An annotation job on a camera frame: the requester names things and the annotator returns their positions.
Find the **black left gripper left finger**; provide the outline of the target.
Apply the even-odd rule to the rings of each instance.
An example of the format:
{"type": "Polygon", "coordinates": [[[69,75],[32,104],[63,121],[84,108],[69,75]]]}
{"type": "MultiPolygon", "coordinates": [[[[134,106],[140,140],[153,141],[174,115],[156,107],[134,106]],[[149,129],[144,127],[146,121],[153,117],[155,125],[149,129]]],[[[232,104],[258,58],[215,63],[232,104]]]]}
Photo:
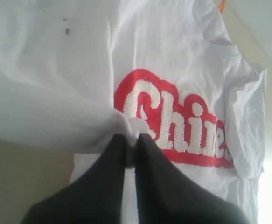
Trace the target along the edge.
{"type": "Polygon", "coordinates": [[[58,193],[34,204],[22,223],[119,224],[126,145],[123,135],[114,135],[88,171],[58,193]]]}

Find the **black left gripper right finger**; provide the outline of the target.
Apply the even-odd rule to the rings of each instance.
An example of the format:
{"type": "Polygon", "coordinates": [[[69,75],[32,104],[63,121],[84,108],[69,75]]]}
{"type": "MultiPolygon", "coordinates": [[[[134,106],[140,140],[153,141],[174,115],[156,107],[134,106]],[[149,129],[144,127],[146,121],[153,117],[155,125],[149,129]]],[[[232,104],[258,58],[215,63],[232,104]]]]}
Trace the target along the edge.
{"type": "Polygon", "coordinates": [[[141,134],[137,140],[135,179],[141,224],[248,223],[237,206],[179,171],[148,134],[141,134]]]}

